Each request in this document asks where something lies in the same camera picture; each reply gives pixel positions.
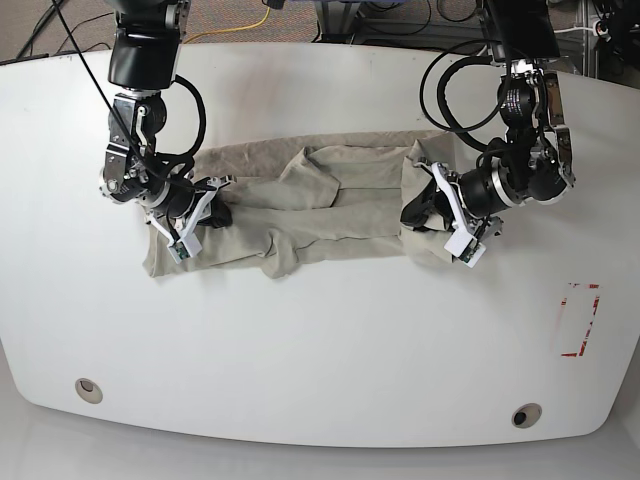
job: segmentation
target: wire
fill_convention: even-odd
[[[558,33],[569,33],[569,32],[579,32],[585,30],[587,32],[591,32],[594,35],[597,35],[595,29],[593,27],[572,27],[572,28],[565,28],[562,30],[554,30],[553,33],[558,34]]]
[[[493,12],[496,11],[495,8],[495,4],[493,2],[493,0],[488,0],[489,3],[489,9]],[[498,36],[500,37],[500,40],[469,40],[467,42],[462,42],[458,45],[454,45],[453,47],[449,48],[448,50],[444,51],[442,54],[440,54],[434,61],[433,63],[431,63],[431,65],[429,65],[429,68],[427,68],[426,72],[424,72],[424,75],[422,77],[422,81],[420,82],[420,108],[422,109],[422,113],[424,114],[425,117],[427,117],[427,119],[436,127],[440,128],[441,130],[444,130],[445,132],[452,132],[452,133],[456,133],[460,136],[460,134],[466,134],[469,132],[472,132],[474,130],[477,130],[481,127],[484,127],[486,124],[488,124],[499,112],[500,109],[502,108],[504,102],[507,99],[507,95],[509,94],[509,88],[511,87],[511,55],[510,55],[510,50],[514,50],[516,53],[522,55],[523,57],[525,57],[528,60],[531,60],[529,58],[528,55],[524,55],[524,53],[520,50],[518,50],[515,47],[512,47],[510,45],[506,45],[504,43],[504,34],[502,32],[502,28],[500,27],[500,23],[496,23],[496,29],[498,31]],[[505,78],[505,82],[502,88],[502,91],[500,92],[500,97],[498,98],[498,102],[495,106],[495,108],[493,109],[493,111],[482,121],[476,123],[475,125],[472,125],[470,127],[455,127],[452,128],[451,126],[447,126],[447,125],[442,125],[441,123],[437,122],[427,111],[427,107],[425,105],[424,102],[424,88],[425,85],[427,83],[427,78],[429,77],[429,74],[433,71],[433,68],[436,66],[436,64],[438,64],[438,62],[440,62],[444,57],[446,57],[447,55],[449,55],[450,53],[455,52],[458,48],[465,46],[465,45],[471,45],[473,43],[493,43],[493,44],[502,44],[502,46],[504,47],[504,53],[505,53],[505,64],[507,66],[507,74],[506,74],[506,78]]]
[[[475,17],[476,15],[476,9],[474,8],[473,11],[467,15],[466,17],[463,18],[451,18],[451,17],[447,17],[445,15],[445,13],[442,11],[442,2],[444,0],[436,0],[436,10],[438,11],[438,13],[440,14],[440,16],[442,18],[444,18],[445,20],[449,21],[449,22],[453,22],[453,23],[462,23],[462,22],[466,22],[467,20],[471,20],[473,17]]]
[[[374,32],[378,32],[378,33],[382,33],[383,35],[394,35],[397,37],[406,37],[406,36],[410,36],[410,35],[417,35],[418,33],[422,32],[425,28],[427,28],[429,26],[429,24],[431,23],[431,16],[433,14],[433,9],[431,8],[431,2],[429,0],[425,0],[427,6],[429,7],[429,16],[427,17],[427,21],[425,22],[424,25],[422,25],[418,30],[416,30],[415,32],[407,32],[407,33],[395,33],[395,32],[385,32],[384,30],[380,30],[376,27],[373,27],[370,24],[364,24],[364,26],[370,30],[373,30]]]
[[[67,0],[58,0],[58,3],[56,3],[56,6],[61,7],[66,1]],[[18,52],[18,55],[16,55],[16,60],[19,60],[20,58],[24,57],[24,54],[27,53],[27,50],[30,50],[31,52],[30,55],[33,53],[33,42],[36,41],[36,38],[38,38],[38,35],[42,33],[42,30],[44,29],[44,27],[51,21],[54,14],[55,14],[55,11],[53,9],[53,5],[51,5],[47,9],[47,11],[42,14],[42,16],[40,17],[40,20],[38,20],[38,22],[36,23],[36,26],[34,27],[33,32],[29,36],[29,39],[22,46],[22,48]]]
[[[223,28],[222,30],[211,30],[209,32],[198,33],[198,34],[192,36],[191,38],[187,39],[187,41],[184,42],[184,43],[185,44],[193,43],[196,40],[198,40],[199,38],[206,37],[208,35],[217,35],[219,33],[231,33],[231,32],[240,32],[240,31],[243,31],[243,30],[251,30],[252,28],[259,27],[264,22],[266,22],[267,18],[269,18],[269,13],[271,13],[271,7],[267,7],[267,13],[265,13],[265,15],[262,18],[262,20],[260,20],[258,23],[254,23],[253,25],[247,25],[245,27]]]
[[[458,45],[454,45],[453,47],[445,50],[440,55],[438,55],[438,57],[433,61],[433,63],[429,65],[429,68],[427,68],[426,72],[424,72],[424,75],[422,77],[422,82],[420,83],[420,108],[422,109],[422,113],[424,114],[424,116],[427,117],[427,119],[434,126],[438,127],[441,130],[444,130],[445,132],[452,132],[452,133],[458,133],[458,134],[469,133],[469,132],[472,132],[473,130],[477,130],[481,127],[484,127],[487,123],[489,123],[493,119],[493,117],[495,117],[498,114],[498,112],[502,108],[503,103],[507,99],[507,94],[509,93],[509,87],[511,86],[511,59],[509,58],[505,59],[505,63],[507,64],[507,75],[505,79],[504,88],[502,89],[500,98],[498,99],[498,104],[493,109],[493,111],[489,114],[489,116],[487,116],[487,118],[485,118],[481,122],[478,122],[477,124],[472,125],[470,127],[451,128],[450,126],[442,125],[441,123],[437,122],[427,111],[427,107],[424,102],[424,89],[427,83],[427,78],[429,77],[429,74],[433,71],[433,68],[436,66],[436,64],[438,64],[447,55],[454,53],[456,50],[458,50],[458,48],[464,47],[466,45],[473,45],[476,43],[485,43],[485,42],[496,43],[496,44],[502,43],[495,40],[482,40],[482,39],[468,40],[466,42],[459,43]]]
[[[106,42],[98,42],[95,45],[92,45],[89,48],[83,50],[82,53],[90,52],[91,50],[93,50],[96,47],[99,47],[100,45],[102,45],[104,47],[107,47],[107,50],[111,50],[111,45],[109,45],[108,43],[106,43]]]
[[[320,35],[322,35],[322,32],[320,31],[320,22],[319,21],[316,22],[316,25],[318,26],[318,33],[316,33],[316,36],[313,37],[313,40],[311,40],[311,43],[316,43],[320,38]]]
[[[206,190],[206,191],[217,192],[218,189],[216,187],[211,187],[209,185],[202,185],[202,186],[195,187],[193,185],[185,183],[184,181],[174,180],[174,179],[172,179],[172,178],[170,178],[168,176],[164,176],[164,175],[160,174],[155,169],[155,167],[152,167],[151,165],[149,165],[149,162],[146,161],[146,159],[144,158],[144,155],[142,155],[142,153],[140,152],[140,149],[138,148],[138,145],[136,144],[136,142],[131,137],[131,134],[129,133],[129,130],[126,127],[126,125],[124,123],[124,120],[122,120],[122,116],[120,116],[120,112],[118,110],[114,109],[111,106],[111,103],[109,103],[109,100],[107,100],[107,97],[104,94],[104,91],[102,90],[102,87],[100,87],[100,84],[98,83],[98,81],[96,80],[95,75],[91,71],[91,68],[89,67],[89,64],[87,63],[86,59],[84,58],[84,55],[82,54],[82,50],[80,50],[80,47],[78,46],[78,42],[76,42],[76,39],[74,38],[73,33],[71,33],[71,30],[69,29],[69,25],[67,25],[67,22],[64,19],[64,16],[62,15],[62,12],[60,11],[60,8],[59,8],[58,4],[55,2],[55,0],[51,0],[51,3],[54,5],[56,14],[58,15],[58,18],[60,19],[60,23],[62,23],[62,27],[67,32],[67,35],[69,36],[69,40],[71,40],[71,43],[73,44],[73,48],[76,49],[76,52],[78,53],[78,56],[80,57],[80,60],[82,61],[82,65],[84,65],[85,70],[89,74],[89,77],[91,77],[91,80],[93,81],[93,84],[95,85],[96,89],[98,90],[98,93],[102,97],[102,100],[103,100],[104,104],[109,109],[109,112],[111,113],[111,115],[113,116],[114,120],[118,124],[118,127],[120,127],[120,130],[122,131],[122,134],[124,135],[125,140],[129,144],[129,148],[131,148],[131,150],[133,150],[133,153],[140,160],[140,162],[147,169],[147,171],[151,175],[153,175],[154,177],[156,177],[156,178],[158,178],[160,180],[163,180],[163,181],[165,181],[166,183],[168,183],[170,185],[176,185],[178,187],[182,187],[182,188],[185,188],[187,190],[194,190],[194,191]],[[176,82],[178,82],[178,78],[182,78],[182,77],[176,76]]]
[[[393,10],[395,8],[398,8],[400,5],[402,5],[401,2],[394,2],[389,6],[383,7],[381,5],[378,5],[376,2],[369,2],[367,3],[367,6],[373,10],[374,12],[379,12],[379,13],[383,13],[383,12],[388,12],[389,10]]]
[[[75,33],[75,31],[80,28],[82,25],[86,25],[87,23],[93,22],[95,20],[99,20],[100,18],[104,18],[104,17],[108,17],[110,15],[113,15],[113,12],[107,12],[107,13],[103,13],[102,15],[98,15],[97,17],[93,17],[93,18],[89,18],[87,20],[84,20],[82,22],[80,22],[78,25],[76,25],[75,27],[73,27],[73,30],[71,30],[71,34],[73,35]],[[60,47],[58,48],[58,50],[56,50],[56,53],[54,53],[53,55],[57,55],[59,54],[62,49],[64,48],[64,46],[66,45],[67,41],[69,40],[69,35],[67,35],[67,38],[64,39],[64,42],[62,42],[62,44],[60,45]]]

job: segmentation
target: carpet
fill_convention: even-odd
[[[433,20],[440,19],[435,1],[430,0]],[[460,18],[469,14],[475,0],[440,0],[445,15]],[[14,58],[31,34],[50,0],[0,0],[0,61]],[[109,12],[103,0],[68,0],[63,8],[67,23],[73,28],[83,20]],[[563,4],[552,9],[556,28],[570,27],[575,22],[575,4]],[[194,0],[189,17],[189,35],[213,29],[230,28],[256,23],[265,13],[260,0]],[[422,21],[428,14],[426,0],[409,0],[400,8],[376,17]],[[82,25],[74,36],[83,49],[99,42],[113,45],[112,16]],[[267,22],[253,30],[204,37],[198,42],[309,42],[316,34],[316,14],[312,2],[288,1],[284,10],[272,11]],[[58,50],[65,34],[57,18],[47,26],[35,42],[33,53],[52,54]],[[106,47],[97,46],[96,50]],[[70,50],[66,43],[63,50]]]

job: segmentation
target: wrinkled cloth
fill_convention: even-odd
[[[198,227],[203,251],[181,264],[151,228],[144,267],[152,277],[260,267],[279,278],[323,260],[409,255],[423,265],[451,262],[442,219],[430,220],[429,232],[400,224],[402,208],[431,180],[413,166],[425,160],[453,168],[453,137],[424,131],[319,135],[201,152],[196,178],[238,177],[220,194],[233,225]]]

